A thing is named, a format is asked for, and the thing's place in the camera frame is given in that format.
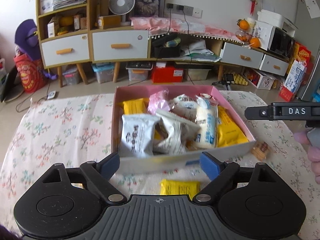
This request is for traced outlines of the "pink gloved right hand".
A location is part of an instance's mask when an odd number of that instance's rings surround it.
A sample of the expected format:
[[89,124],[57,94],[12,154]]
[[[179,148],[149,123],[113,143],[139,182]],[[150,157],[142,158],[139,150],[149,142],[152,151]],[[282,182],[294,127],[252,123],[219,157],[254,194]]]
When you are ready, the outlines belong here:
[[308,145],[308,159],[311,161],[311,170],[315,175],[315,181],[317,184],[319,184],[319,176],[320,176],[320,154],[319,154],[319,148],[314,147],[311,145],[308,137],[307,137],[307,131],[304,132],[297,132],[293,135],[294,139],[304,145]]

